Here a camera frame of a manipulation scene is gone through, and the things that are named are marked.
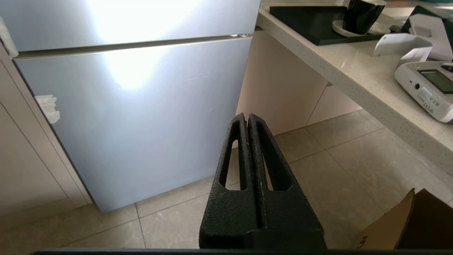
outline beige tile floor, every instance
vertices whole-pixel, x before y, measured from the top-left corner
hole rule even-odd
[[[453,178],[364,110],[276,136],[325,230],[329,248],[349,248],[360,230],[412,188],[453,205]],[[238,189],[237,151],[227,185]],[[45,247],[198,248],[212,177],[101,214],[85,206],[0,232],[0,254]]]

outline speckled countertop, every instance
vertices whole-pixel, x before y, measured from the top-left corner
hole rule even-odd
[[[340,5],[343,1],[330,2]],[[263,6],[282,3],[284,1],[264,0],[257,25],[447,174],[453,175],[453,125],[434,120],[395,81],[394,71],[401,55],[373,58],[377,41],[316,46]],[[384,15],[380,20],[396,21]]]

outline refrigerator door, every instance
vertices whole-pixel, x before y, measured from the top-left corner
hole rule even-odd
[[[52,127],[106,212],[214,174],[250,43],[247,37],[15,62],[35,96],[56,99]]]
[[[0,0],[0,16],[22,52],[248,34],[259,5],[260,0]]]

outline small screen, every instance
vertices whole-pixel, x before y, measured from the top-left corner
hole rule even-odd
[[[444,94],[453,94],[453,82],[438,70],[419,71]]]

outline black mug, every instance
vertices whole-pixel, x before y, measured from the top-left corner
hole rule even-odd
[[[351,0],[343,19],[343,29],[366,34],[386,6],[384,0]]]

